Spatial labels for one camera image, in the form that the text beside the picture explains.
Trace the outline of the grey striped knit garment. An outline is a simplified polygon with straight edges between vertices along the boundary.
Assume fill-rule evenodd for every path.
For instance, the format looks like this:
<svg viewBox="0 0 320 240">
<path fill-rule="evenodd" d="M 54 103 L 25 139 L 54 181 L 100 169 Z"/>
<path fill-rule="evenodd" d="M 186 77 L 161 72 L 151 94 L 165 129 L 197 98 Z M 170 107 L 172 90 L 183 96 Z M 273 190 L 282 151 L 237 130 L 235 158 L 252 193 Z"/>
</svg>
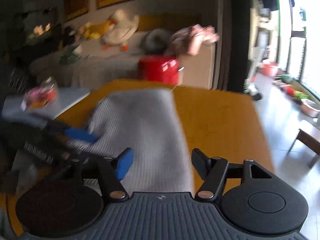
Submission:
<svg viewBox="0 0 320 240">
<path fill-rule="evenodd" d="M 99 101 L 87 129 L 95 143 L 69 139 L 67 145 L 103 157 L 133 150 L 133 164 L 121 181 L 133 192 L 193 192 L 188 146 L 169 89 L 112 93 Z"/>
</svg>

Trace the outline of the pink clothes pile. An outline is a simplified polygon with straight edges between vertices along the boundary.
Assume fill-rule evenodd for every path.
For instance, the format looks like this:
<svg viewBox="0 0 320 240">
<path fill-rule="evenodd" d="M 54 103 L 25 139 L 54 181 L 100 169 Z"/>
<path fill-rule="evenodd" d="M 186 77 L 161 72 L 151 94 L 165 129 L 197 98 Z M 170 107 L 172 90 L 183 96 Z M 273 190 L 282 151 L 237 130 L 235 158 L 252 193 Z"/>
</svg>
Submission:
<svg viewBox="0 0 320 240">
<path fill-rule="evenodd" d="M 213 44 L 220 39 L 211 25 L 202 27 L 199 24 L 183 28 L 170 38 L 168 52 L 172 55 L 191 55 L 199 53 L 203 43 Z"/>
</svg>

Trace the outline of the glass jar red label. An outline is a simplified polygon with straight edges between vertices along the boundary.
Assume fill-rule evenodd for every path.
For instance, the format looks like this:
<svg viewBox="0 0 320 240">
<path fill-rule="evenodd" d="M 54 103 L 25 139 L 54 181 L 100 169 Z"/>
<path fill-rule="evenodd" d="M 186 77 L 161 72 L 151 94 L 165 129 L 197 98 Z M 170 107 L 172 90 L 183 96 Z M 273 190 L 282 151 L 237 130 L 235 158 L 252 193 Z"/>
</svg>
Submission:
<svg viewBox="0 0 320 240">
<path fill-rule="evenodd" d="M 45 107 L 53 102 L 57 95 L 57 83 L 53 77 L 48 77 L 39 87 L 34 87 L 25 93 L 21 107 L 23 110 Z"/>
</svg>

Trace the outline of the grey sofa bed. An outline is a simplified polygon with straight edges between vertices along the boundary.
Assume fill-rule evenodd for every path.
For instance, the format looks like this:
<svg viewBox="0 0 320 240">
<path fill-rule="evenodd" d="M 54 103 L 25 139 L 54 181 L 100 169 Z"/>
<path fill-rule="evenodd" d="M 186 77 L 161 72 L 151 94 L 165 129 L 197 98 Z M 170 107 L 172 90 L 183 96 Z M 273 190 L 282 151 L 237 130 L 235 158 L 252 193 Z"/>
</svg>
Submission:
<svg viewBox="0 0 320 240">
<path fill-rule="evenodd" d="M 129 38 L 129 49 L 120 47 L 103 49 L 100 40 L 84 41 L 80 59 L 74 63 L 60 62 L 65 49 L 48 54 L 33 61 L 29 70 L 41 83 L 53 77 L 59 87 L 98 89 L 117 79 L 137 79 L 138 61 L 145 56 L 142 41 L 146 31 L 138 31 Z"/>
</svg>

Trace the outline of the beige cardboard box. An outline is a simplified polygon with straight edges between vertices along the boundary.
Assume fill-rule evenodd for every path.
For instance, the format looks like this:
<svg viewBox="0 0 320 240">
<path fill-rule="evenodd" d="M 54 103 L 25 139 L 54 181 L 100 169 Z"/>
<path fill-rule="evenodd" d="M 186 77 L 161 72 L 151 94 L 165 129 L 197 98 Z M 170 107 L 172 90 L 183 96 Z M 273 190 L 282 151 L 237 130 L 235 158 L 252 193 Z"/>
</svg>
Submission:
<svg viewBox="0 0 320 240">
<path fill-rule="evenodd" d="M 216 44 L 201 44 L 199 53 L 195 56 L 179 55 L 180 66 L 179 85 L 212 89 L 215 68 Z"/>
</svg>

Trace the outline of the small dark wooden stool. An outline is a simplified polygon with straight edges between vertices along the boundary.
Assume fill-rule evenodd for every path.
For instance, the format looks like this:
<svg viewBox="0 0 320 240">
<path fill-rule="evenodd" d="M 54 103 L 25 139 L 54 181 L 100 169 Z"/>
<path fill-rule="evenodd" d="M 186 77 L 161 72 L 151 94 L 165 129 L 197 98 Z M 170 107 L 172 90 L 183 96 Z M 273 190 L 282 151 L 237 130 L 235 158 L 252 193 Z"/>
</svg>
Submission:
<svg viewBox="0 0 320 240">
<path fill-rule="evenodd" d="M 316 154 L 316 156 L 313 157 L 312 161 L 310 161 L 310 163 L 308 164 L 308 167 L 310 169 L 312 169 L 314 167 L 314 165 L 317 163 L 317 161 L 319 161 L 319 149 L 320 149 L 319 139 L 314 138 L 312 135 L 307 133 L 305 130 L 299 129 L 299 132 L 298 132 L 295 140 L 293 141 L 292 145 L 290 146 L 290 148 L 287 152 L 287 155 L 289 155 L 289 153 L 292 151 L 296 141 L 300 141 L 307 148 L 309 148 L 310 150 L 312 150 Z"/>
</svg>

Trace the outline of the small plush toys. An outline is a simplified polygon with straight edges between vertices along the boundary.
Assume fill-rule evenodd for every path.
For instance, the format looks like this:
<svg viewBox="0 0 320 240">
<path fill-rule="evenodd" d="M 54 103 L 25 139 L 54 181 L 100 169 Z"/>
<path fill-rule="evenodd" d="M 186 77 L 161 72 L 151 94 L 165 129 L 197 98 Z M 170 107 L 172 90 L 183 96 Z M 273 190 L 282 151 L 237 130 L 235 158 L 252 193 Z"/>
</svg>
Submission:
<svg viewBox="0 0 320 240">
<path fill-rule="evenodd" d="M 101 37 L 98 32 L 91 31 L 90 24 L 80 26 L 76 29 L 75 40 L 97 40 Z"/>
</svg>

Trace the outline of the red round stool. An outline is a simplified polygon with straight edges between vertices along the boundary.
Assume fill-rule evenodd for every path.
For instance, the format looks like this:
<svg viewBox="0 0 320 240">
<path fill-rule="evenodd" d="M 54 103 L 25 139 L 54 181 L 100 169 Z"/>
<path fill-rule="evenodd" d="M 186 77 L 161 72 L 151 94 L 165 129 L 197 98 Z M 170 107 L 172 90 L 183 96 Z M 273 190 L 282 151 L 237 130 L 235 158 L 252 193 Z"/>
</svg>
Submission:
<svg viewBox="0 0 320 240">
<path fill-rule="evenodd" d="M 183 70 L 184 67 L 174 56 L 148 55 L 138 62 L 138 77 L 151 82 L 178 85 Z"/>
</svg>

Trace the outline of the green leafy vegetables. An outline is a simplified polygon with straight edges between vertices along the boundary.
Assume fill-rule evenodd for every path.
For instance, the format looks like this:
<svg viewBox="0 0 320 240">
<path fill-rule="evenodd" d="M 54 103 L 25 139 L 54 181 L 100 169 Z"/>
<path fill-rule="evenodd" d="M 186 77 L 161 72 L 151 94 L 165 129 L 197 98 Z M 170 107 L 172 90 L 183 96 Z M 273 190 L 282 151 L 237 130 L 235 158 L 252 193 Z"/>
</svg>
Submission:
<svg viewBox="0 0 320 240">
<path fill-rule="evenodd" d="M 302 99 L 309 99 L 308 94 L 305 94 L 301 91 L 295 90 L 293 93 L 294 101 L 298 104 L 301 104 Z"/>
</svg>

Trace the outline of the white goose plush toy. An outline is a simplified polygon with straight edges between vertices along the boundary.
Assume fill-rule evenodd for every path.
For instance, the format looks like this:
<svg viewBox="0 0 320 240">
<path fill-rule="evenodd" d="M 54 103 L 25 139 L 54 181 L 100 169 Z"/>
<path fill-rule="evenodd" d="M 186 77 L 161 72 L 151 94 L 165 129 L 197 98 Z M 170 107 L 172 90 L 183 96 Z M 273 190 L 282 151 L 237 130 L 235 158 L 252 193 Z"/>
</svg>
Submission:
<svg viewBox="0 0 320 240">
<path fill-rule="evenodd" d="M 128 50 L 128 39 L 137 31 L 139 16 L 129 19 L 124 10 L 116 10 L 110 17 L 108 32 L 101 38 L 105 47 L 120 46 L 122 51 Z"/>
</svg>

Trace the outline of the pink basin far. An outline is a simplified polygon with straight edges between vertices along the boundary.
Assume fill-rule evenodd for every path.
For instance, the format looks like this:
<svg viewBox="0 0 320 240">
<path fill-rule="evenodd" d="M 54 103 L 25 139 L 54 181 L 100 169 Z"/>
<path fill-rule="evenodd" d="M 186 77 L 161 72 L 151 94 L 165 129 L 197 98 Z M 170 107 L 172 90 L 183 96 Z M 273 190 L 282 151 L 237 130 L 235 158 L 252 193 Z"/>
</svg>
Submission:
<svg viewBox="0 0 320 240">
<path fill-rule="evenodd" d="M 274 78 L 278 73 L 278 66 L 274 65 L 272 63 L 263 64 L 261 70 L 262 70 L 262 74 L 264 76 L 268 76 L 268 77 Z"/>
</svg>

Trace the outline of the pink bowl planter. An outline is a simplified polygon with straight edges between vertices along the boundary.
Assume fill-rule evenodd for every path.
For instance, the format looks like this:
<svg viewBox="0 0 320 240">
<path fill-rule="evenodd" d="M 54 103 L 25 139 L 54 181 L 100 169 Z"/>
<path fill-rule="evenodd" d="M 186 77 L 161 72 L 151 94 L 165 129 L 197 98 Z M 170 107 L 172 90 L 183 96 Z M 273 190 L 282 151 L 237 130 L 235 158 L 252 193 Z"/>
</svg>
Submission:
<svg viewBox="0 0 320 240">
<path fill-rule="evenodd" d="M 312 100 L 302 99 L 301 111 L 311 118 L 316 118 L 319 115 L 319 105 Z"/>
</svg>

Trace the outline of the grey neck pillow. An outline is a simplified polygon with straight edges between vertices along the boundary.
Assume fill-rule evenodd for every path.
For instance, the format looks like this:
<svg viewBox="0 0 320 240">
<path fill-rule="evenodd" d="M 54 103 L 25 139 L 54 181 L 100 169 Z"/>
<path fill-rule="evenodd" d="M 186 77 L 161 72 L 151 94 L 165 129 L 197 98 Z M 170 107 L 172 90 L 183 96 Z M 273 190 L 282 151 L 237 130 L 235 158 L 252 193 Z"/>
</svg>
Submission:
<svg viewBox="0 0 320 240">
<path fill-rule="evenodd" d="M 162 28 L 149 31 L 142 41 L 142 48 L 147 55 L 162 55 L 167 50 L 172 32 Z"/>
</svg>

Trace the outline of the white vacuum cleaner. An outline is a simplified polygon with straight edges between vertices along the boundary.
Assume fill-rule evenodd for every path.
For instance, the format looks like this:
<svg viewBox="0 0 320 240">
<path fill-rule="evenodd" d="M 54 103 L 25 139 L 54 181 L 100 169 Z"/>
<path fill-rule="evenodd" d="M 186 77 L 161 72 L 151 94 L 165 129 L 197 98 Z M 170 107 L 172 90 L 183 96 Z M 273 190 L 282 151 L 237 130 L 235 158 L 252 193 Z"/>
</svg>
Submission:
<svg viewBox="0 0 320 240">
<path fill-rule="evenodd" d="M 262 94 L 258 91 L 255 85 L 259 55 L 260 48 L 254 47 L 247 61 L 247 78 L 244 82 L 244 93 L 249 95 L 254 101 L 262 99 Z"/>
</svg>

